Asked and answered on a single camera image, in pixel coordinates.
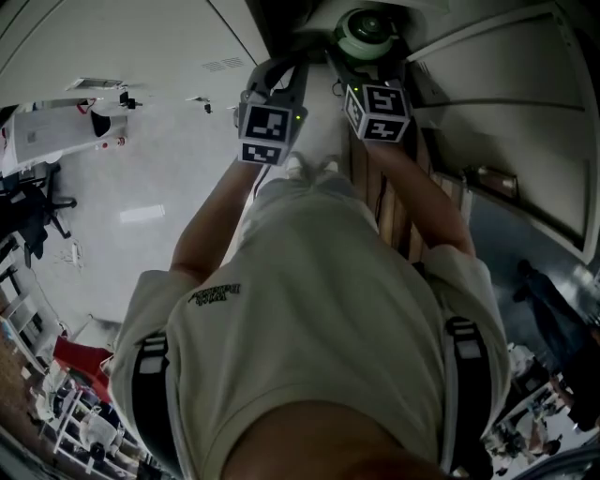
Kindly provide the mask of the white locker door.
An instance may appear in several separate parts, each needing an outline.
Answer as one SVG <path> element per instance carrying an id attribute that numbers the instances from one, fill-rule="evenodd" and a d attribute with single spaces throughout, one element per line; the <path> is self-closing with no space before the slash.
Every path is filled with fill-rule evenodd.
<path id="1" fill-rule="evenodd" d="M 436 173 L 584 263 L 600 238 L 600 0 L 546 0 L 406 60 Z"/>

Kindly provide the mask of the white shelf unit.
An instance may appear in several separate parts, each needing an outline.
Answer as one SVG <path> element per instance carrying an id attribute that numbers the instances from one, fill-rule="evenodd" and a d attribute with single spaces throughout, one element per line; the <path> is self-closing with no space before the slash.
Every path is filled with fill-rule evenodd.
<path id="1" fill-rule="evenodd" d="M 15 345 L 15 350 L 34 370 L 45 374 L 50 360 L 45 358 L 43 351 L 50 340 L 51 329 L 39 316 L 31 294 L 20 288 L 16 273 L 15 265 L 6 259 L 0 271 L 0 293 L 4 292 L 2 285 L 8 282 L 16 295 L 0 308 L 0 326 Z"/>

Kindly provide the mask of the person's left forearm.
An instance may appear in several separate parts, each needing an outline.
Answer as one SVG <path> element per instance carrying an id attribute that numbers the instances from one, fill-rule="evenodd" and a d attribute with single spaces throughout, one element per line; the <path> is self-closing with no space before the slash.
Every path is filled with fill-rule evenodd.
<path id="1" fill-rule="evenodd" d="M 170 265 L 204 283 L 221 266 L 262 167 L 234 161 L 180 235 Z"/>

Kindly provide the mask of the person's right forearm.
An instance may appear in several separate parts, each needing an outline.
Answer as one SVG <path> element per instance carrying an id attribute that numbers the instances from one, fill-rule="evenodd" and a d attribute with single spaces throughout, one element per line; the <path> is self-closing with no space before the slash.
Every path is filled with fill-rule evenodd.
<path id="1" fill-rule="evenodd" d="M 476 255 L 469 228 L 450 197 L 398 143 L 366 142 L 369 158 L 390 181 L 428 248 L 451 246 Z"/>

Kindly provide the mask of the person's white shirt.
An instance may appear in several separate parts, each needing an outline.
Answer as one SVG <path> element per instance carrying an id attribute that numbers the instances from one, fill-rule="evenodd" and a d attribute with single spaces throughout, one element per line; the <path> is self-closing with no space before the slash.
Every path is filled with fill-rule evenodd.
<path id="1" fill-rule="evenodd" d="M 421 269 L 387 246 L 359 201 L 278 179 L 231 260 L 199 284 L 143 272 L 115 349 L 112 403 L 135 438 L 162 424 L 186 480 L 218 480 L 243 433 L 275 408 L 325 401 L 365 414 L 428 461 L 443 448 L 444 333 L 473 323 L 487 349 L 483 417 L 510 383 L 488 268 L 451 246 Z"/>

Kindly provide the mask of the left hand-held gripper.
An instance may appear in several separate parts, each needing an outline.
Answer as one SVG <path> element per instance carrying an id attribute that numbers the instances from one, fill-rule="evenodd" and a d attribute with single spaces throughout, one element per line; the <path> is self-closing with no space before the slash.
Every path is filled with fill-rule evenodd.
<path id="1" fill-rule="evenodd" d="M 237 109 L 238 160 L 284 163 L 308 116 L 304 99 L 309 67 L 308 57 L 297 54 L 271 58 L 252 70 Z M 288 85 L 273 90 L 289 69 Z"/>

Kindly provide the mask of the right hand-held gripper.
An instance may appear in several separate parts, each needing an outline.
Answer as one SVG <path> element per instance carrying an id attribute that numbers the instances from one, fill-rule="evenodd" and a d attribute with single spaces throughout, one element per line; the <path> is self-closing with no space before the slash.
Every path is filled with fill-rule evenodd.
<path id="1" fill-rule="evenodd" d="M 359 140 L 399 143 L 412 112 L 400 81 L 406 80 L 406 61 L 392 55 L 387 63 L 390 84 L 356 72 L 340 48 L 326 48 L 327 64 L 345 86 L 343 111 Z"/>

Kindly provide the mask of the black office chair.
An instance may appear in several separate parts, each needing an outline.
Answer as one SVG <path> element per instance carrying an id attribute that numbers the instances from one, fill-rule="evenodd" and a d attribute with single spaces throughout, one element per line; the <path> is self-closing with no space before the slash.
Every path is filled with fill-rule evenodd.
<path id="1" fill-rule="evenodd" d="M 55 199 L 56 180 L 62 168 L 59 163 L 46 168 L 41 177 L 22 178 L 18 173 L 0 176 L 0 242 L 17 233 L 23 240 L 24 264 L 31 268 L 32 260 L 43 256 L 43 244 L 48 239 L 46 228 L 52 224 L 63 239 L 71 232 L 65 230 L 57 212 L 74 209 L 73 197 Z"/>

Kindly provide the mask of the cluttered white desk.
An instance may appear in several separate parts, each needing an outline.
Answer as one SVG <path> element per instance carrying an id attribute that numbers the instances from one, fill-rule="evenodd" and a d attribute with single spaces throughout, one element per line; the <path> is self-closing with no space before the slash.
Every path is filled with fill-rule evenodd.
<path id="1" fill-rule="evenodd" d="M 492 480 L 509 480 L 600 434 L 600 347 L 573 356 L 531 393 L 511 400 L 484 438 Z"/>

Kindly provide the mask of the red plastic crate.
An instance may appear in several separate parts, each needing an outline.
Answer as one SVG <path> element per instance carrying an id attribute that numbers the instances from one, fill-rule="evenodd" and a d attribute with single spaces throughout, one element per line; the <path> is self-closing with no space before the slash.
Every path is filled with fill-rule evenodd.
<path id="1" fill-rule="evenodd" d="M 80 385 L 94 390 L 98 397 L 108 396 L 109 376 L 102 366 L 112 357 L 111 352 L 59 337 L 55 342 L 52 356 L 58 365 Z"/>

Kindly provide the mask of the grey metal locker cabinet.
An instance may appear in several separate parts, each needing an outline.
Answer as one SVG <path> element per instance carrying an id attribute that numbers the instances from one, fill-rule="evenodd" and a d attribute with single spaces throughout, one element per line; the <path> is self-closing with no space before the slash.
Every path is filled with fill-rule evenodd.
<path id="1" fill-rule="evenodd" d="M 0 108 L 126 90 L 234 104 L 260 63 L 323 43 L 355 8 L 419 0 L 0 0 Z"/>

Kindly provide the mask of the green cup with lid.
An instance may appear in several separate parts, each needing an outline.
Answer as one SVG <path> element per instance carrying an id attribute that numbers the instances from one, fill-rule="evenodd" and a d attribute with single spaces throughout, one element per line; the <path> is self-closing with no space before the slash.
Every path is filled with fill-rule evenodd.
<path id="1" fill-rule="evenodd" d="M 356 8 L 337 22 L 335 39 L 338 47 L 358 61 L 374 61 L 385 56 L 398 40 L 393 22 L 381 11 Z"/>

